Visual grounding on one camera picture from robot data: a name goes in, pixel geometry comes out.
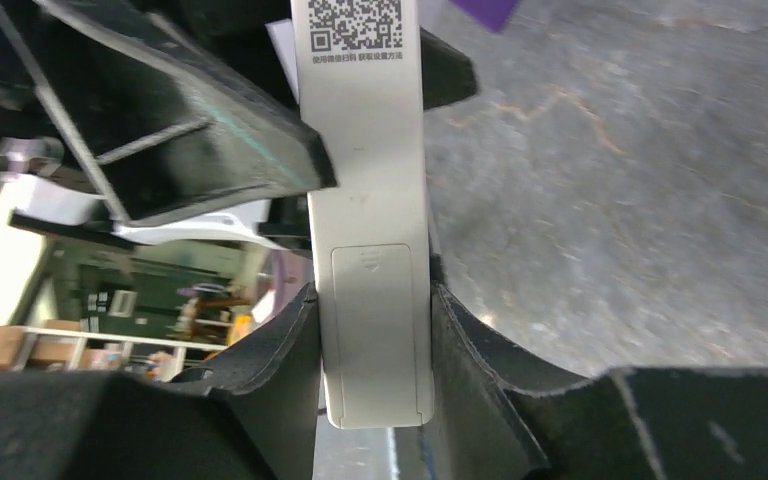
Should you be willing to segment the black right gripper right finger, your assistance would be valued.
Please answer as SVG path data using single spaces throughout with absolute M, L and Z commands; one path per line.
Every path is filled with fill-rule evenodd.
M 588 378 L 478 320 L 430 260 L 439 479 L 768 479 L 768 368 Z

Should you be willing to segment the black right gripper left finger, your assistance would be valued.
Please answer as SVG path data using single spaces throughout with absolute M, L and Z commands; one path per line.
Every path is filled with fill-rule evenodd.
M 320 387 L 314 289 L 169 383 L 0 373 L 0 479 L 309 479 Z

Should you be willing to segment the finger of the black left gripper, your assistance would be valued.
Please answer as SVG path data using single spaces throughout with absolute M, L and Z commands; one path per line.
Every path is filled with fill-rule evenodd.
M 0 29 L 60 139 L 129 226 L 336 183 L 297 113 L 128 1 L 0 1 Z
M 428 30 L 420 29 L 423 110 L 429 111 L 478 94 L 471 59 Z

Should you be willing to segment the white remote control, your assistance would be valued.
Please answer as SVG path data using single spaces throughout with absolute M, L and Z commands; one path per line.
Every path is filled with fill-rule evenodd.
M 434 411 L 430 246 L 419 9 L 414 1 L 295 1 L 300 113 L 322 137 L 337 184 L 308 196 L 326 379 L 336 362 L 332 253 L 411 250 L 418 406 Z

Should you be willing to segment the white battery cover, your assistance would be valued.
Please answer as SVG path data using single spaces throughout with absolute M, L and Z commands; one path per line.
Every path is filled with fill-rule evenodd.
M 405 244 L 332 253 L 336 362 L 326 379 L 332 424 L 416 426 L 417 354 L 411 250 Z

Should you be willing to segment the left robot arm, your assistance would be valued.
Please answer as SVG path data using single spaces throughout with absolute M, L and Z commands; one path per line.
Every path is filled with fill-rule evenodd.
M 0 1 L 0 173 L 30 183 L 21 226 L 425 250 L 421 114 L 477 78 L 418 17 L 414 1 Z

